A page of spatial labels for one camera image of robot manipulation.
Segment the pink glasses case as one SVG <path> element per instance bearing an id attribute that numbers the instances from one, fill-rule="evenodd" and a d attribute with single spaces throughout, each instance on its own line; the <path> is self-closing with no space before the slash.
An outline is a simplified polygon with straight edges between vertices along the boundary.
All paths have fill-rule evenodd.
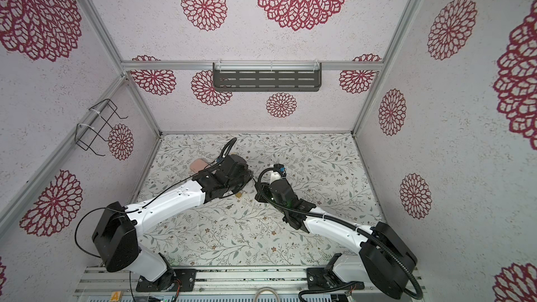
<path id="1" fill-rule="evenodd" d="M 190 170 L 193 173 L 199 173 L 200 171 L 203 171 L 210 167 L 212 165 L 211 162 L 207 162 L 203 159 L 196 159 L 190 164 Z"/>

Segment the dark grey wall shelf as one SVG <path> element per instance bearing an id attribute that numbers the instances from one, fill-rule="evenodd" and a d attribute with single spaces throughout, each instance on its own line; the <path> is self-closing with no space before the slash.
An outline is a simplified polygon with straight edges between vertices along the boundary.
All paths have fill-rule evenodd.
<path id="1" fill-rule="evenodd" d="M 213 87 L 218 92 L 317 92 L 322 65 L 214 63 Z"/>

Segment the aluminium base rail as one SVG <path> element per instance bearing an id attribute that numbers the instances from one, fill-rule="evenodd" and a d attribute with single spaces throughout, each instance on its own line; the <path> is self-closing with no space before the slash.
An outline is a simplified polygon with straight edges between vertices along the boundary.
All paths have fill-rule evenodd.
<path id="1" fill-rule="evenodd" d="M 253 294 L 263 287 L 296 296 L 302 290 L 328 288 L 321 266 L 178 266 L 174 270 L 181 282 L 180 296 Z M 148 291 L 151 288 L 152 284 L 143 283 L 138 274 L 88 267 L 71 300 L 111 301 L 118 293 L 121 301 L 146 301 L 151 296 L 164 301 L 173 298 L 177 291 L 176 285 L 163 291 Z"/>

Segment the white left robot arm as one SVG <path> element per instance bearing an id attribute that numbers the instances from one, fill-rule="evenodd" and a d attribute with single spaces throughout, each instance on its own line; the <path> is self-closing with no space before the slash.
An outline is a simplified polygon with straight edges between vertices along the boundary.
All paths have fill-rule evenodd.
<path id="1" fill-rule="evenodd" d="M 101 209 L 92 242 L 95 256 L 109 273 L 136 273 L 149 291 L 165 291 L 179 283 L 166 257 L 142 246 L 138 239 L 173 216 L 240 192 L 253 173 L 245 159 L 231 153 L 236 141 L 229 140 L 214 163 L 156 197 L 125 206 L 114 202 Z"/>

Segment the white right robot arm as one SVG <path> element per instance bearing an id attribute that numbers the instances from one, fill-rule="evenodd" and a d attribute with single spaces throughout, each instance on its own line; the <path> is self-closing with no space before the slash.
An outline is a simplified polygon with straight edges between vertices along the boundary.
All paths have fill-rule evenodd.
<path id="1" fill-rule="evenodd" d="M 403 295 L 423 299 L 423 289 L 413 274 L 418 259 L 390 225 L 359 225 L 299 198 L 281 164 L 264 169 L 254 184 L 256 200 L 279 210 L 292 229 L 325 237 L 353 253 L 334 255 L 329 261 L 324 279 L 331 291 L 369 282 L 392 299 Z"/>

